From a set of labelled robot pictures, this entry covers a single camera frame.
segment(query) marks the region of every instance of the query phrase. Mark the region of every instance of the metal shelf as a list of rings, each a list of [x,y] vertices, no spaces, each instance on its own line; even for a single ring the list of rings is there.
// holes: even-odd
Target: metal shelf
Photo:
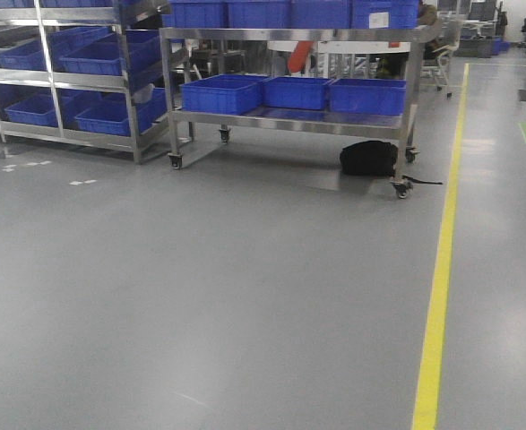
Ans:
[[[139,90],[148,82],[158,80],[163,75],[161,61],[144,71],[131,76],[131,90]],[[0,83],[8,85],[30,85],[49,87],[51,74],[36,70],[0,69]],[[53,72],[53,83],[56,88],[71,90],[96,90],[103,92],[127,92],[125,79],[122,76],[84,73]]]
[[[435,39],[441,30],[438,21],[432,26],[416,29],[160,29],[164,39],[213,39],[213,40],[311,40],[311,41],[363,41],[363,42],[418,42]]]
[[[44,25],[131,25],[149,18],[166,4],[165,0],[142,0],[130,6],[39,8]],[[0,25],[39,25],[35,8],[0,9]]]
[[[339,114],[317,111],[308,111],[307,113],[312,117],[322,117],[322,119],[296,119],[304,115],[305,111],[270,107],[259,107],[242,116],[184,110],[177,110],[172,115],[177,121],[196,123],[236,125],[290,132],[359,135],[378,139],[400,138],[401,116]]]
[[[50,26],[102,25],[112,26],[118,34],[118,43],[124,58],[128,56],[125,30],[135,22],[157,14],[167,5],[166,0],[142,0],[122,6],[114,0],[113,7],[42,8],[35,0],[33,8],[0,9],[0,46],[18,39],[25,39],[30,29],[36,28],[46,59],[46,71],[12,70],[0,68],[0,84],[25,85],[49,88],[54,101],[58,127],[26,125],[0,120],[0,138],[21,136],[44,141],[66,142],[82,146],[131,152],[135,162],[142,161],[142,152],[149,148],[168,129],[167,116],[163,116],[150,130],[138,134],[137,111],[132,94],[163,75],[162,62],[137,74],[128,71],[122,63],[120,76],[54,72],[50,50],[47,46]],[[95,90],[125,94],[128,121],[133,134],[116,136],[103,133],[87,133],[63,127],[63,114],[58,89]]]
[[[168,129],[165,117],[158,119],[157,124],[139,136],[137,149],[143,151],[153,144],[155,139]],[[9,136],[27,137],[43,141],[72,143],[82,146],[92,146],[107,150],[134,152],[132,138],[129,136],[117,136],[114,134],[89,133],[79,130],[64,129],[60,131],[57,127],[45,127],[41,125],[30,125],[0,121],[4,134]]]

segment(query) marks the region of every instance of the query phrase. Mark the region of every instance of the metal leg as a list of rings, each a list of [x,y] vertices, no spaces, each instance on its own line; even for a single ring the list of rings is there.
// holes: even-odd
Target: metal leg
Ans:
[[[404,104],[404,113],[402,114],[400,139],[398,142],[398,158],[396,160],[394,178],[391,181],[396,190],[396,195],[400,199],[407,198],[412,189],[412,183],[403,177],[402,172],[406,163],[406,152],[409,147],[410,128],[414,125],[414,105],[418,104],[418,89],[420,71],[422,69],[423,52],[424,44],[411,43],[408,63],[406,65],[406,100]]]

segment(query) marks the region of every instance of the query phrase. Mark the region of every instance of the red object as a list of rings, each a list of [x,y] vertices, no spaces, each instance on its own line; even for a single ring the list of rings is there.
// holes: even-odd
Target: red object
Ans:
[[[297,43],[297,46],[295,47],[295,50],[292,51],[292,55],[289,59],[289,72],[300,72],[305,67],[306,58],[308,57],[308,54],[310,54],[313,44],[314,42],[307,40]]]

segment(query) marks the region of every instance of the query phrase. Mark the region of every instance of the metal frame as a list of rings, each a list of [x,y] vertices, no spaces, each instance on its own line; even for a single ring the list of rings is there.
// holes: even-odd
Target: metal frame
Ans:
[[[128,72],[129,55],[125,31],[128,25],[152,16],[165,4],[165,0],[142,0],[131,6],[122,6],[119,1],[114,1],[112,7],[43,8],[39,0],[34,0],[35,7],[33,8],[0,9],[0,26],[12,26],[7,31],[18,31],[23,26],[37,28],[47,68],[46,71],[0,68],[0,84],[50,88],[58,123],[58,127],[44,127],[12,123],[0,118],[0,139],[6,142],[6,136],[21,136],[126,151],[133,153],[136,163],[141,163],[142,153],[167,131],[168,120],[167,116],[159,118],[150,130],[139,135],[136,106],[132,94],[144,84],[159,79],[163,70],[161,61],[159,61],[141,73],[142,80],[134,82],[133,76]],[[46,27],[72,25],[103,25],[112,28],[112,31],[118,36],[119,47],[125,58],[125,61],[122,62],[121,76],[60,73],[53,70]],[[125,94],[131,136],[88,133],[64,128],[58,89],[95,90]]]
[[[177,125],[188,122],[193,131],[193,123],[221,124],[221,140],[229,139],[229,125],[258,127],[274,130],[302,131],[310,133],[347,134],[368,138],[394,139],[398,141],[398,159],[395,166],[395,176],[391,179],[397,195],[400,198],[408,196],[412,188],[411,182],[402,176],[404,164],[412,157],[410,140],[413,134],[414,118],[418,104],[418,89],[420,69],[424,52],[424,44],[434,39],[440,33],[442,23],[438,20],[432,26],[421,26],[412,30],[376,29],[376,30],[304,30],[304,29],[175,29],[160,30],[161,52],[163,57],[163,75],[166,77],[166,97],[168,104],[168,121],[171,152],[169,157],[173,168],[183,167],[183,153],[180,151]],[[226,40],[312,40],[312,41],[400,41],[410,42],[410,58],[406,68],[405,79],[406,101],[404,112],[399,117],[393,116],[344,116],[325,114],[322,121],[306,121],[269,117],[265,109],[259,108],[243,116],[216,115],[200,112],[177,110],[175,106],[175,85],[171,70],[183,64],[186,74],[185,81],[190,81],[189,55],[185,48],[171,54],[171,39],[213,39],[220,41],[220,52],[223,52]]]

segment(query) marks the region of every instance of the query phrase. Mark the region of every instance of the chair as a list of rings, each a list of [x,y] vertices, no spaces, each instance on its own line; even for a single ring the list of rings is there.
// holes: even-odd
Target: chair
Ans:
[[[438,91],[445,87],[448,99],[452,96],[450,91],[450,63],[453,53],[460,46],[460,35],[461,22],[456,20],[447,22],[444,36],[441,39],[444,45],[432,51],[435,58],[425,59],[422,64],[422,73],[429,74],[434,79]]]

